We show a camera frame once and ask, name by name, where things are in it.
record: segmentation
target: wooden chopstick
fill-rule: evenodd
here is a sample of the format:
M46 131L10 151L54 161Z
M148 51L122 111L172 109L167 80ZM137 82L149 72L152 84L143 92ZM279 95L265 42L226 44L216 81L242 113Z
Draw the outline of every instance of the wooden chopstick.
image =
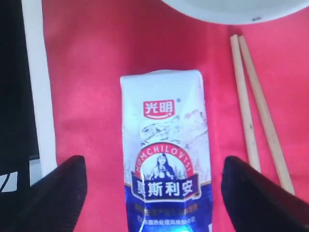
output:
M289 193L295 195L292 180L286 166L286 162L283 156L282 148L275 130L274 123L271 119L268 106L255 71L255 67L243 36L239 37L239 44L242 52L242 56L246 65L247 73L249 76L250 84L253 90L254 98L258 107L258 111L262 120L264 131L266 134L268 146L270 148L272 157L275 162L277 174L283 189Z
M234 35L230 38L232 55L234 61L234 71L236 76L237 91L239 96L240 111L243 123L243 129L246 139L246 147L249 157L250 165L261 172L260 160L257 151L252 116L250 111L247 87L245 76L243 72L243 66L241 61L241 54L239 49L238 35Z

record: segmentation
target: white bowl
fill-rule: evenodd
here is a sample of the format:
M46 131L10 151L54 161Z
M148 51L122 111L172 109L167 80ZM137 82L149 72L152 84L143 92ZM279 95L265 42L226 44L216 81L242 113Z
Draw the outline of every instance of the white bowl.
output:
M162 0L202 21L249 24L276 19L309 6L309 0Z

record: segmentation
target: red tablecloth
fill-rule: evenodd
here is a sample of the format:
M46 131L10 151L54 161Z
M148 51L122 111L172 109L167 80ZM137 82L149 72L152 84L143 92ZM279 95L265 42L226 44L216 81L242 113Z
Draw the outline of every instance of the red tablecloth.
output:
M201 22L159 0L44 0L57 161L84 155L88 195L77 232L126 232L121 75L198 69L211 144L213 231L231 232L220 192L224 158L247 160L229 36L247 39L298 197L309 202L309 9L257 25ZM262 172L278 183L255 102Z

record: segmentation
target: chopsticks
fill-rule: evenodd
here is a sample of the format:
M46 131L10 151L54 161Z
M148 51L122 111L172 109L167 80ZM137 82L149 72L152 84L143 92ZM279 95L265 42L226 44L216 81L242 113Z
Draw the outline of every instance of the chopsticks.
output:
M261 172L240 52L242 53L242 57L246 65L249 81L261 117L267 143L275 163L280 184L284 190L292 195L295 195L292 180L286 166L275 126L271 119L245 38L243 36L238 37L238 35L233 35L230 38L230 41L249 163L253 168Z

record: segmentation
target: woman illustration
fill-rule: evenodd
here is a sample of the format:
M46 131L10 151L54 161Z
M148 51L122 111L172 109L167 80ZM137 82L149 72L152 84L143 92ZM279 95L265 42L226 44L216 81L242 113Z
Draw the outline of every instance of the woman illustration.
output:
M156 166L150 174L150 180L175 180L177 179L174 170L169 165L168 159L164 153L159 155Z

